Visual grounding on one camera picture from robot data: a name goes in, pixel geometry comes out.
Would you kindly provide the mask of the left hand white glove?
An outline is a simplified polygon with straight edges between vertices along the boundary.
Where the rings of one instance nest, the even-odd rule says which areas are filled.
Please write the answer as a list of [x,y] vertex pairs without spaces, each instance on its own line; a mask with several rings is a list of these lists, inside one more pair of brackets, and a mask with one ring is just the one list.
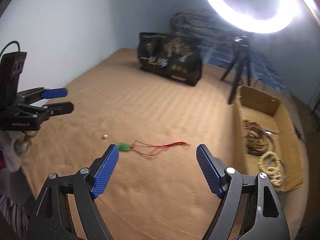
[[10,172],[17,172],[22,164],[22,158],[29,153],[31,139],[38,131],[4,131],[1,130],[1,152],[4,162]]

